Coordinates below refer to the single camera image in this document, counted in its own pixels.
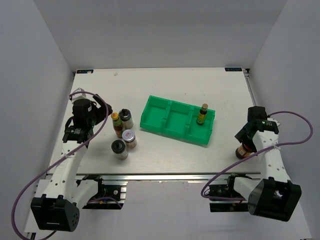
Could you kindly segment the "red-lid sauce jar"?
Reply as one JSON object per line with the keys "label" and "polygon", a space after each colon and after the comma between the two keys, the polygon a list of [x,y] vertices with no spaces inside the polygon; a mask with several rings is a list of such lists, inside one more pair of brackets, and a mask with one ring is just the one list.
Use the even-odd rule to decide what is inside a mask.
{"label": "red-lid sauce jar", "polygon": [[256,146],[252,141],[242,142],[240,146],[235,150],[235,155],[238,159],[244,159],[250,156],[252,153],[256,153]]}

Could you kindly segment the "black-top shaker jar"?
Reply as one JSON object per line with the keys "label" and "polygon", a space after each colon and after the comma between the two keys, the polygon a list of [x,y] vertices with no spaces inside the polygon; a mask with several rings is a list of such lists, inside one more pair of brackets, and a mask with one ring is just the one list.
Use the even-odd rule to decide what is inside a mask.
{"label": "black-top shaker jar", "polygon": [[131,129],[134,126],[132,114],[128,109],[126,109],[126,108],[121,109],[119,111],[118,115],[119,115],[119,118],[121,119],[123,126],[126,130]]}

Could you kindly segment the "black-lid pepper jar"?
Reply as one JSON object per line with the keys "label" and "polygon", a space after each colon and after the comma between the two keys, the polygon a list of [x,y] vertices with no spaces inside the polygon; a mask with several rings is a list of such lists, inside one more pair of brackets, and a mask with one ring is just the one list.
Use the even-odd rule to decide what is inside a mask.
{"label": "black-lid pepper jar", "polygon": [[126,144],[122,140],[118,139],[113,141],[111,144],[111,149],[115,157],[119,160],[125,160],[129,155]]}

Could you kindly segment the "small yellow-label bottle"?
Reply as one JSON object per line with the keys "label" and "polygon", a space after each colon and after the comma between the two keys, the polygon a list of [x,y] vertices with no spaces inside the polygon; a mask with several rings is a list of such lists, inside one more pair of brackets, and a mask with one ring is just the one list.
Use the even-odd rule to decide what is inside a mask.
{"label": "small yellow-label bottle", "polygon": [[201,109],[199,110],[199,113],[198,113],[198,116],[197,116],[197,119],[196,119],[196,123],[197,124],[199,124],[199,125],[204,124],[207,112],[208,112],[208,105],[206,103],[204,103],[201,106]]}

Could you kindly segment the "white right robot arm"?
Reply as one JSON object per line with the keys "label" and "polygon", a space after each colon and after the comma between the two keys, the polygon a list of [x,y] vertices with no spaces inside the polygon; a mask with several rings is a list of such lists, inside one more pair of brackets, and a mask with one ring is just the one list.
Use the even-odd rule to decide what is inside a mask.
{"label": "white right robot arm", "polygon": [[287,174],[279,147],[278,123],[267,116],[262,106],[248,108],[247,123],[235,135],[240,146],[235,150],[243,160],[257,154],[261,180],[252,180],[245,174],[228,177],[226,195],[247,201],[251,215],[287,222],[302,195],[301,187],[293,184]]}

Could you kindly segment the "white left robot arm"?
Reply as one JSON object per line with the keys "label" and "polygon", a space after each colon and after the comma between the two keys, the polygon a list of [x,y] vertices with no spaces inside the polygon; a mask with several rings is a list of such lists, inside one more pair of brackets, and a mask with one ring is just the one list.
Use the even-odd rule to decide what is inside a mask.
{"label": "white left robot arm", "polygon": [[93,197],[105,196],[106,187],[96,180],[82,180],[75,186],[76,175],[89,142],[98,134],[94,127],[105,125],[113,112],[99,95],[92,99],[87,92],[74,92],[70,96],[72,115],[66,121],[62,137],[60,160],[40,197],[31,201],[31,211],[40,230],[73,232],[79,223],[80,209]]}

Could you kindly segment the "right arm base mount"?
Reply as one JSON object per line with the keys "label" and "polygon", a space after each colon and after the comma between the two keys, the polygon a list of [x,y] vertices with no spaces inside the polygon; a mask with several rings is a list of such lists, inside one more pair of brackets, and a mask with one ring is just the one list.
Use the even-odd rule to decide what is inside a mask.
{"label": "right arm base mount", "polygon": [[[236,177],[242,177],[252,180],[252,178],[243,173],[232,173],[226,184],[211,184],[205,195],[209,198],[209,208],[211,213],[241,213],[248,212],[246,201],[240,200],[242,196],[233,189]],[[236,198],[235,201],[218,200],[221,198]]]}

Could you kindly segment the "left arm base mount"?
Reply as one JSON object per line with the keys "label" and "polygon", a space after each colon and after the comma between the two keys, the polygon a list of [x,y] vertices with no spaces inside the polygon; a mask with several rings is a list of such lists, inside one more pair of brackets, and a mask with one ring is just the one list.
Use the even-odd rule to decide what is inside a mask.
{"label": "left arm base mount", "polygon": [[77,187],[84,180],[94,180],[98,182],[98,192],[89,199],[83,209],[85,210],[120,210],[126,199],[127,186],[124,183],[115,183],[103,180],[101,176],[95,179],[90,176],[85,176],[82,179],[77,179]]}

